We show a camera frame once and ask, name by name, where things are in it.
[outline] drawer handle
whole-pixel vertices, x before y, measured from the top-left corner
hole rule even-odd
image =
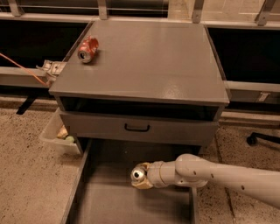
[[[129,125],[127,123],[124,124],[124,128],[127,130],[127,131],[135,131],[135,132],[148,132],[149,129],[150,129],[150,125],[147,125],[147,128],[146,129],[132,129],[132,128],[129,128]]]

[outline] cabinet top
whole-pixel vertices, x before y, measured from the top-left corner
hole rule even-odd
[[[87,32],[98,53],[83,64],[75,50],[50,89],[59,96],[147,102],[228,104],[202,24],[96,21]]]

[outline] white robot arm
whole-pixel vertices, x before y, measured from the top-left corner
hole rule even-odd
[[[168,185],[202,187],[208,181],[280,208],[280,172],[216,164],[191,154],[172,162],[143,163],[131,173],[138,189]]]

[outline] red soda can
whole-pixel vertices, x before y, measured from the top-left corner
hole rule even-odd
[[[88,36],[83,40],[78,51],[78,57],[82,63],[89,63],[95,56],[98,48],[98,40]]]

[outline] plastic container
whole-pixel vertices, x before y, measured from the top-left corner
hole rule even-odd
[[[55,111],[49,123],[39,136],[39,139],[54,148],[59,154],[77,155],[81,154],[76,143],[71,143],[64,139],[58,139],[57,134],[63,122],[60,118],[59,109]]]

